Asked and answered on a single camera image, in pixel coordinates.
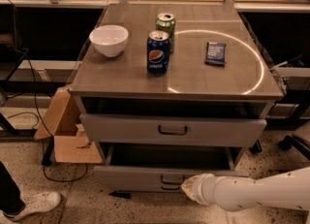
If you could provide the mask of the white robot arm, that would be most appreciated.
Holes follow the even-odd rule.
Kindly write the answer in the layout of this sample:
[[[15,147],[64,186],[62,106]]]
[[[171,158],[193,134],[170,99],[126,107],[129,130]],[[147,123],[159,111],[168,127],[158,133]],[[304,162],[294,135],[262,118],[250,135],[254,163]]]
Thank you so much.
[[[309,167],[261,179],[201,174],[185,179],[181,188],[192,201],[226,211],[257,206],[310,210]]]

